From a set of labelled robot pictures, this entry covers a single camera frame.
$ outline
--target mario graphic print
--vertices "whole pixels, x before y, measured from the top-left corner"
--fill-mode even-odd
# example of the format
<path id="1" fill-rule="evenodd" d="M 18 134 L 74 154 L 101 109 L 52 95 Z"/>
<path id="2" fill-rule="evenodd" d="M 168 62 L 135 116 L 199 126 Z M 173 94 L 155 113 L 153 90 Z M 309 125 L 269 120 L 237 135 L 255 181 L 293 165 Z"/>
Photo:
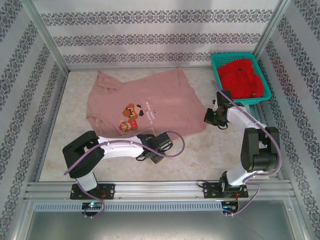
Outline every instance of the mario graphic print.
<path id="1" fill-rule="evenodd" d="M 130 131 L 136 131 L 139 129 L 137 118 L 144 115 L 144 111 L 141 108 L 141 105 L 134 105 L 133 103 L 128 104 L 122 112 L 122 115 L 128 120 L 120 120 L 119 129 L 125 134 Z"/>

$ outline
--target gray floor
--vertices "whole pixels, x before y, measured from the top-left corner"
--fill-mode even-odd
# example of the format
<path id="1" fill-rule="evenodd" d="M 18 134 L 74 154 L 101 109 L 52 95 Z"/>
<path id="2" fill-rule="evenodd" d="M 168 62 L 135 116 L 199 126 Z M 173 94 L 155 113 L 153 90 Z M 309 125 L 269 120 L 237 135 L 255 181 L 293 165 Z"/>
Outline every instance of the gray floor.
<path id="1" fill-rule="evenodd" d="M 291 240 L 282 201 L 254 201 L 235 217 L 219 211 L 35 212 L 28 240 Z"/>

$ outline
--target cable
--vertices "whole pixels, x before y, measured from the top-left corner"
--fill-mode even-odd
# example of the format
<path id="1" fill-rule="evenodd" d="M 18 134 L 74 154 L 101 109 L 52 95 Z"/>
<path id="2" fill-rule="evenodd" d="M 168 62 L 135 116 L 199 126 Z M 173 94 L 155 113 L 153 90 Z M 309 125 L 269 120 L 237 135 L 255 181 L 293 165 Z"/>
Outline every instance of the cable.
<path id="1" fill-rule="evenodd" d="M 67 175 L 68 173 L 70 173 L 89 153 L 91 153 L 93 150 L 103 146 L 103 145 L 109 145 L 109 144 L 118 144 L 118 143 L 128 143 L 128 144 L 133 144 L 133 145 L 137 145 L 137 146 L 140 146 L 140 147 L 143 147 L 145 149 L 148 149 L 149 151 L 161 156 L 161 157 L 164 157 L 164 158 L 174 158 L 174 157 L 177 157 L 179 156 L 180 154 L 182 154 L 182 152 L 185 150 L 185 147 L 186 147 L 186 143 L 185 143 L 185 140 L 184 138 L 177 132 L 175 131 L 166 131 L 165 133 L 172 133 L 172 134 L 176 134 L 180 137 L 181 141 L 182 141 L 182 149 L 180 150 L 180 152 L 178 152 L 177 154 L 174 154 L 174 155 L 165 155 L 165 154 L 162 154 L 160 152 L 157 152 L 156 150 L 146 146 L 146 145 L 143 145 L 142 143 L 139 143 L 139 142 L 135 142 L 135 141 L 129 141 L 129 140 L 111 140 L 111 141 L 105 141 L 105 142 L 102 142 L 102 143 L 99 143 L 95 146 L 93 146 L 92 148 L 90 148 L 88 151 L 85 152 L 85 154 L 83 154 L 77 161 L 74 162 L 74 164 L 71 165 L 71 167 L 69 167 L 69 169 L 67 171 L 65 171 L 64 175 Z"/>
<path id="2" fill-rule="evenodd" d="M 86 151 L 77 161 L 75 161 L 74 164 L 72 164 L 71 167 L 69 167 L 69 169 L 68 169 L 67 171 L 65 171 L 64 175 L 67 175 L 68 173 L 70 173 L 70 172 L 71 172 L 89 153 L 91 153 L 93 150 L 95 150 L 95 149 L 97 149 L 97 148 L 99 148 L 99 147 L 101 147 L 101 146 L 103 146 L 103 145 L 109 145 L 109 144 L 129 143 L 129 144 L 137 145 L 137 146 L 143 147 L 143 148 L 145 148 L 145 149 L 148 149 L 149 151 L 151 151 L 151 152 L 153 152 L 153 153 L 155 153 L 155 154 L 157 154 L 157 155 L 159 155 L 159 156 L 161 156 L 161 157 L 174 158 L 174 157 L 179 156 L 179 155 L 185 150 L 185 147 L 186 147 L 186 143 L 185 143 L 184 138 L 182 137 L 181 134 L 179 134 L 179 133 L 177 133 L 177 132 L 175 132 L 175 131 L 166 131 L 166 133 L 176 134 L 176 135 L 179 136 L 179 138 L 180 138 L 181 141 L 182 141 L 182 149 L 181 149 L 178 153 L 176 153 L 176 154 L 174 154 L 174 155 L 165 155 L 165 154 L 162 154 L 162 153 L 157 152 L 156 150 L 154 150 L 154 149 L 152 149 L 152 148 L 150 148 L 150 147 L 148 147 L 148 146 L 146 146 L 146 145 L 144 145 L 144 144 L 142 144 L 142 143 L 139 143 L 139 142 L 134 142 L 134 141 L 129 141 L 129 140 L 111 140 L 111 141 L 105 141 L 105 142 L 102 142 L 102 143 L 99 143 L 99 144 L 93 146 L 93 147 L 90 148 L 88 151 Z M 94 200 L 97 200 L 99 203 L 102 204 L 102 209 L 101 209 L 101 211 L 98 212 L 97 214 L 93 215 L 93 216 L 90 216 L 90 218 L 92 219 L 92 218 L 95 218 L 95 217 L 98 217 L 99 215 L 101 215 L 101 214 L 105 211 L 105 208 L 106 208 L 106 204 L 105 204 L 104 200 L 103 200 L 103 199 L 99 199 L 99 198 L 91 195 L 90 193 L 88 193 L 86 190 L 84 190 L 84 188 L 80 185 L 79 182 L 77 182 L 77 184 L 78 184 L 80 190 L 81 190 L 84 194 L 86 194 L 88 197 L 90 197 L 90 198 L 92 198 L 92 199 L 94 199 Z M 86 217 L 89 217 L 89 216 L 86 214 L 86 212 L 87 212 L 87 209 L 84 210 L 84 217 L 85 217 L 85 218 L 86 218 Z"/>
<path id="3" fill-rule="evenodd" d="M 276 166 L 274 171 L 268 172 L 268 173 L 253 173 L 252 175 L 247 176 L 245 179 L 243 179 L 243 183 L 245 184 L 248 180 L 250 180 L 251 178 L 254 178 L 255 176 L 271 176 L 271 175 L 274 175 L 277 172 L 279 172 L 280 169 L 281 169 L 281 166 L 282 166 L 282 154 L 281 154 L 280 147 L 278 146 L 276 140 L 271 136 L 271 134 L 263 126 L 261 126 L 261 124 L 259 124 L 259 122 L 257 120 L 255 120 L 249 113 L 247 113 L 246 111 L 242 110 L 239 106 L 237 106 L 234 103 L 234 101 L 232 101 L 227 95 L 225 95 L 220 90 L 218 84 L 215 81 L 212 80 L 211 83 L 215 86 L 215 88 L 218 90 L 218 92 L 221 93 L 222 96 L 224 96 L 233 106 L 235 106 L 241 113 L 243 113 L 247 118 L 249 118 L 256 126 L 258 126 L 269 137 L 269 139 L 271 140 L 271 142 L 275 146 L 275 149 L 276 149 L 276 151 L 278 153 L 278 165 Z M 241 208 L 239 211 L 237 211 L 237 212 L 235 212 L 233 214 L 226 214 L 226 216 L 234 216 L 234 215 L 237 215 L 237 214 L 241 213 L 255 199 L 255 197 L 257 196 L 257 194 L 260 191 L 260 185 L 256 184 L 256 183 L 248 183 L 247 185 L 257 186 L 258 189 L 257 189 L 256 193 L 244 205 L 243 208 Z"/>

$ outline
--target red cloth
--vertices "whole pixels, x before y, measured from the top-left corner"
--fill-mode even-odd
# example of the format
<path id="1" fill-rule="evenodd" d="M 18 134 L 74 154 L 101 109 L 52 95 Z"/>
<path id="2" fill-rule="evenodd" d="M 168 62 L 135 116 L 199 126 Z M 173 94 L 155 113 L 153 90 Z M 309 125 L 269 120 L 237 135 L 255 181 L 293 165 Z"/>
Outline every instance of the red cloth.
<path id="1" fill-rule="evenodd" d="M 261 78 L 255 75 L 250 59 L 239 59 L 219 67 L 218 74 L 224 90 L 232 99 L 260 98 L 264 94 Z"/>

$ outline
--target basket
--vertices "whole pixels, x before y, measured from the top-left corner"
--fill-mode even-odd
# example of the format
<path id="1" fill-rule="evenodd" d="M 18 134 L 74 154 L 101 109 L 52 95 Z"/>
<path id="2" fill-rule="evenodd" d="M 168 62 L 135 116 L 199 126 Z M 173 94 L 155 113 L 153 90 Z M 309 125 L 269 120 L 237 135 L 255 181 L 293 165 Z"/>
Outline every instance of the basket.
<path id="1" fill-rule="evenodd" d="M 260 67 L 258 65 L 258 62 L 255 58 L 255 56 L 250 52 L 230 52 L 230 53 L 220 53 L 220 54 L 214 54 L 211 57 L 212 65 L 213 65 L 213 72 L 216 78 L 216 82 L 218 83 L 221 90 L 223 90 L 223 87 L 221 85 L 221 81 L 218 75 L 218 68 L 220 68 L 223 65 L 226 65 L 234 60 L 238 59 L 250 59 L 253 68 L 254 68 L 254 74 L 259 75 L 263 84 L 263 96 L 262 97 L 255 97 L 255 98 L 242 98 L 242 99 L 233 99 L 235 103 L 242 103 L 243 105 L 254 105 L 262 100 L 268 100 L 271 98 L 272 94 L 268 87 L 268 84 L 266 82 L 266 79 L 264 75 L 262 74 Z"/>

